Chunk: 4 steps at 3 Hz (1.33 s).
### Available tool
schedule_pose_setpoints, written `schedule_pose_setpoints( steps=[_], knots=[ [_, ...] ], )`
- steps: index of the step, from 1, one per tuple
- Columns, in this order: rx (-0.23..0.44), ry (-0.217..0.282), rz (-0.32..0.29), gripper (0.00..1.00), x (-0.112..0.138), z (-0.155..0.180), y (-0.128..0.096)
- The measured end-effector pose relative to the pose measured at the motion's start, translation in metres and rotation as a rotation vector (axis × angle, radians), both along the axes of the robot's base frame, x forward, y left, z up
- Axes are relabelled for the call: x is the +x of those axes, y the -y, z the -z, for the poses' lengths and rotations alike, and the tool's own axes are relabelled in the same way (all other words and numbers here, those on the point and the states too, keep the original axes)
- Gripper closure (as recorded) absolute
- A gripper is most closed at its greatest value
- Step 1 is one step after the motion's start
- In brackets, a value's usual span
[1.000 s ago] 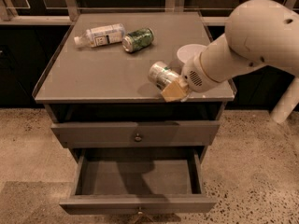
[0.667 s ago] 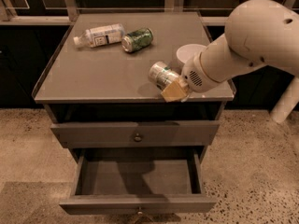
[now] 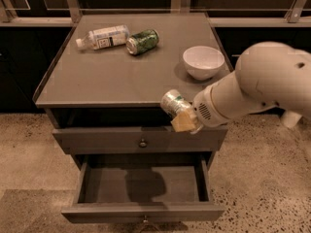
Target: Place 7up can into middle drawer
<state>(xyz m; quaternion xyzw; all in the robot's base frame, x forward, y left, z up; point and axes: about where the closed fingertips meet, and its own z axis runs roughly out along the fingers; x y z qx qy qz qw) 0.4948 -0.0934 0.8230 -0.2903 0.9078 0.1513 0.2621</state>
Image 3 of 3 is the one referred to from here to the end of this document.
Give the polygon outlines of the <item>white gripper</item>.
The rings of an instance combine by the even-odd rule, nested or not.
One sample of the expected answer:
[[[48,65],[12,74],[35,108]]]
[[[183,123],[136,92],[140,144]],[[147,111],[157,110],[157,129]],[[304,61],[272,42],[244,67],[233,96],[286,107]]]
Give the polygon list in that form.
[[[205,127],[218,127],[228,123],[228,119],[222,116],[212,101],[212,87],[208,86],[200,91],[192,101],[196,115],[192,111],[178,113],[171,124],[176,132],[193,131],[196,129],[196,117]]]

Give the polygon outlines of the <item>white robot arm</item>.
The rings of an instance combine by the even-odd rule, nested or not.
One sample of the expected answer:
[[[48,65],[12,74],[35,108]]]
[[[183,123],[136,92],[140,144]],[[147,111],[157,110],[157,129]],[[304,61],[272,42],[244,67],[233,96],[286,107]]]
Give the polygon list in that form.
[[[276,42],[247,48],[235,70],[197,93],[171,124],[195,133],[272,108],[311,117],[311,53]]]

